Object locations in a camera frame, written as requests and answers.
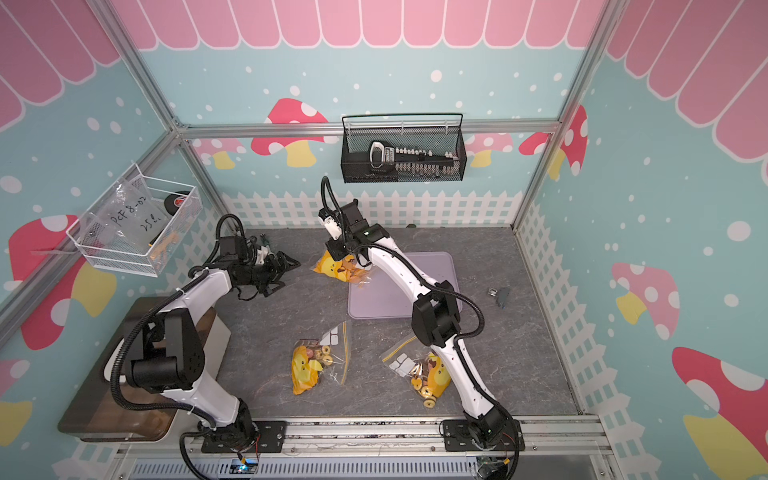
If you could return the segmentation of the ziploc bag of orange cookies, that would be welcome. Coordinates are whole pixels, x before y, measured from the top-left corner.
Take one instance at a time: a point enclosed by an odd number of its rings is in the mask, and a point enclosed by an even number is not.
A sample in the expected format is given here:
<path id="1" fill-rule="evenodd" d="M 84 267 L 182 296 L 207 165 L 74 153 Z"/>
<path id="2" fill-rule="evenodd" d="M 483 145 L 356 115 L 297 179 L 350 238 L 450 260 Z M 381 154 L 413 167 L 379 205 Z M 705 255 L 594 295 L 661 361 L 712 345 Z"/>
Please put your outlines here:
<path id="1" fill-rule="evenodd" d="M 371 276 L 370 270 L 362 267 L 353 255 L 348 255 L 341 260 L 334 260 L 328 251 L 323 252 L 312 271 L 344 283 L 356 285 L 368 283 Z"/>

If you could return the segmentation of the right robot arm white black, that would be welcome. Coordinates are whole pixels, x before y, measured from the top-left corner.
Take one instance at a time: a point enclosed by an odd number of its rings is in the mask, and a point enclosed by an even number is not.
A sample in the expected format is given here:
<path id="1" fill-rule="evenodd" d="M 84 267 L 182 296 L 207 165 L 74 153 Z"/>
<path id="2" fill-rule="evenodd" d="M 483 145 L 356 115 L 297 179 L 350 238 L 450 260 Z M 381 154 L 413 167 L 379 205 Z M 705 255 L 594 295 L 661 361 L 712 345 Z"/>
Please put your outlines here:
<path id="1" fill-rule="evenodd" d="M 503 439 L 520 450 L 519 426 L 490 393 L 467 351 L 465 340 L 482 332 L 485 318 L 468 297 L 447 282 L 428 276 L 399 249 L 386 230 L 365 224 L 344 229 L 331 217 L 322 221 L 330 239 L 328 252 L 336 260 L 360 254 L 389 278 L 412 301 L 411 328 L 417 339 L 437 354 L 458 391 L 470 437 L 482 449 Z"/>

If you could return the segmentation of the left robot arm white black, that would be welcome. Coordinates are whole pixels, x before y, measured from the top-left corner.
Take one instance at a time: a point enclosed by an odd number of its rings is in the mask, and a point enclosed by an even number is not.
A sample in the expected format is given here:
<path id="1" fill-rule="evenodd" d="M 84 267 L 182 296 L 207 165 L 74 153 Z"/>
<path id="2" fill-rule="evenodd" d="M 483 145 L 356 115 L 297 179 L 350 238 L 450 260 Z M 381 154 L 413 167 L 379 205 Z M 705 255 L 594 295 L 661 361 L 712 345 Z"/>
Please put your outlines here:
<path id="1" fill-rule="evenodd" d="M 228 393 L 206 369 L 197 331 L 202 317 L 223 296 L 251 286 L 268 297 L 284 287 L 285 273 L 298 260 L 248 236 L 234 214 L 235 228 L 215 241 L 204 262 L 192 267 L 189 282 L 159 301 L 140 319 L 124 324 L 124 337 L 111 367 L 110 391 L 125 410 L 178 410 L 197 416 L 201 435 L 231 450 L 249 448 L 259 438 L 244 400 Z"/>

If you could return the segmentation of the ziploc bag near right arm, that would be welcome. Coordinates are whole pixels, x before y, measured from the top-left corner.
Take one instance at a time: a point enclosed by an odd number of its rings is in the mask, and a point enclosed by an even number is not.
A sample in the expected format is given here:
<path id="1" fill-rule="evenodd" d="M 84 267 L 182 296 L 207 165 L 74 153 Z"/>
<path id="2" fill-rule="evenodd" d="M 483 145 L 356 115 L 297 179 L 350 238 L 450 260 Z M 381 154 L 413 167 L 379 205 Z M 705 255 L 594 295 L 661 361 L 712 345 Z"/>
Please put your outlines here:
<path id="1" fill-rule="evenodd" d="M 390 371 L 408 381 L 410 388 L 424 401 L 437 400 L 451 384 L 451 376 L 443 360 L 415 335 L 405 337 L 380 357 Z"/>

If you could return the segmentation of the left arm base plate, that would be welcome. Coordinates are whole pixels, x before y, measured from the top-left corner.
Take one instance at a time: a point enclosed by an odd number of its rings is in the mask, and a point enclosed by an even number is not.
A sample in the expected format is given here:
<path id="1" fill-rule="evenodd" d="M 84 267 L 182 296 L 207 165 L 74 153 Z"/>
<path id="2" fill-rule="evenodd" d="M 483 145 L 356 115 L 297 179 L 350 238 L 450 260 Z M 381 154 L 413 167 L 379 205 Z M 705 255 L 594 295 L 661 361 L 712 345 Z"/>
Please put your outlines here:
<path id="1" fill-rule="evenodd" d="M 286 421 L 252 421 L 245 427 L 220 427 L 203 437 L 206 454 L 280 453 L 286 438 Z"/>

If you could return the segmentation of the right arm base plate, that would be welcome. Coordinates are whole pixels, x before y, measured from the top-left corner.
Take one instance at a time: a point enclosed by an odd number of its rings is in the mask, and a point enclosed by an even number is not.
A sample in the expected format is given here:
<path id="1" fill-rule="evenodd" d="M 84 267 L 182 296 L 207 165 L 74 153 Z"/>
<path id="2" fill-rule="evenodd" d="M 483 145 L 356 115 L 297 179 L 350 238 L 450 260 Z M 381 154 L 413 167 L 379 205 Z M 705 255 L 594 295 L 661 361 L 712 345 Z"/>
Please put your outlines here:
<path id="1" fill-rule="evenodd" d="M 473 426 L 467 419 L 445 419 L 439 424 L 439 433 L 447 452 L 498 451 L 513 453 L 525 450 L 521 423 L 507 422 L 501 432 L 491 438 L 486 430 Z"/>

